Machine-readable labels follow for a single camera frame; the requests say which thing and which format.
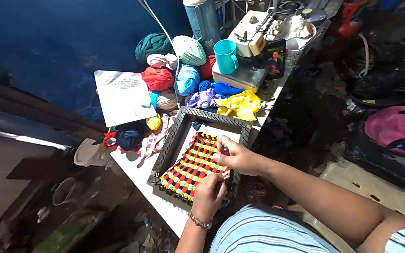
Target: woven potholder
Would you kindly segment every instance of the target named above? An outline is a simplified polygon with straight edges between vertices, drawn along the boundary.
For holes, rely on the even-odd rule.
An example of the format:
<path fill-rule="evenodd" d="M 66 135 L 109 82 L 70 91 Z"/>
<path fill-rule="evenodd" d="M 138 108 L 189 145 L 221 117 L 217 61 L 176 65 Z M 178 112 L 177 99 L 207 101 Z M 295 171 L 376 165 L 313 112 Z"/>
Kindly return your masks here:
<path fill-rule="evenodd" d="M 213 159 L 213 154 L 218 152 L 217 140 L 216 136 L 197 132 L 181 158 L 160 177 L 164 189 L 184 201 L 193 201 L 196 186 L 206 175 L 219 173 L 228 180 L 229 168 Z"/>

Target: beaded bracelet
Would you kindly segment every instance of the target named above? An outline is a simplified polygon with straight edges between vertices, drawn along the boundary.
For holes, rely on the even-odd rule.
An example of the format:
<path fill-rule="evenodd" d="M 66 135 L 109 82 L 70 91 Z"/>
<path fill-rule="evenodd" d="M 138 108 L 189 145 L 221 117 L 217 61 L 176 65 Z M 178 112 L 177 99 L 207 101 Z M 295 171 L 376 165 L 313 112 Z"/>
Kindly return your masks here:
<path fill-rule="evenodd" d="M 188 212 L 188 217 L 190 218 L 190 220 L 192 220 L 193 222 L 195 222 L 195 224 L 196 224 L 197 226 L 200 226 L 200 227 L 202 227 L 202 228 L 204 228 L 204 229 L 209 230 L 209 229 L 212 227 L 212 222 L 210 222 L 210 223 L 200 222 L 199 219 L 193 215 L 192 210 L 190 210 L 190 211 Z"/>

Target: yellow yarn ball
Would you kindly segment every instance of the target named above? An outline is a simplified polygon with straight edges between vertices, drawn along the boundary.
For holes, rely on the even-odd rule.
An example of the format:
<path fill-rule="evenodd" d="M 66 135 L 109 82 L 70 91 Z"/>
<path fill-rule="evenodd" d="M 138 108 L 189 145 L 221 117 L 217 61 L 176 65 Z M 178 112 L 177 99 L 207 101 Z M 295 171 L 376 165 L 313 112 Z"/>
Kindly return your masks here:
<path fill-rule="evenodd" d="M 147 118 L 146 124 L 148 125 L 149 129 L 153 131 L 159 129 L 161 124 L 160 116 L 156 115 L 154 117 Z"/>

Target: purple fabric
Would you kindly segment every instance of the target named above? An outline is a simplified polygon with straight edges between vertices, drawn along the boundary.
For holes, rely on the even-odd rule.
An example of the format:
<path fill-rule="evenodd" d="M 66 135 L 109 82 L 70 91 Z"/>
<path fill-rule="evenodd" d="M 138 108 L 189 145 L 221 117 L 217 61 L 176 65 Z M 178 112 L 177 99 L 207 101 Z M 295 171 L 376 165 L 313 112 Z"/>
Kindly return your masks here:
<path fill-rule="evenodd" d="M 221 95 L 216 94 L 214 89 L 207 89 L 193 94 L 186 106 L 193 108 L 216 107 L 217 104 L 212 99 L 220 99 Z"/>
<path fill-rule="evenodd" d="M 382 147 L 405 138 L 405 114 L 399 114 L 404 110 L 405 106 L 392 106 L 371 115 L 365 122 L 366 134 Z M 405 150 L 392 150 L 405 154 Z"/>

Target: blue striped shirt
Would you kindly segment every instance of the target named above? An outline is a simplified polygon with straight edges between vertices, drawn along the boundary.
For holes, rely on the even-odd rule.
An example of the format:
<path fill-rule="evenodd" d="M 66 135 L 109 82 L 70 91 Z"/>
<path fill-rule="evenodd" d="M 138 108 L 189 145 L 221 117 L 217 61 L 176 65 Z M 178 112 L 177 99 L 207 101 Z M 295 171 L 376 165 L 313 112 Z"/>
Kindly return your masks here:
<path fill-rule="evenodd" d="M 338 250 L 289 211 L 247 205 L 222 224 L 209 252 L 338 253 Z M 385 252 L 405 253 L 405 229 L 390 237 Z"/>

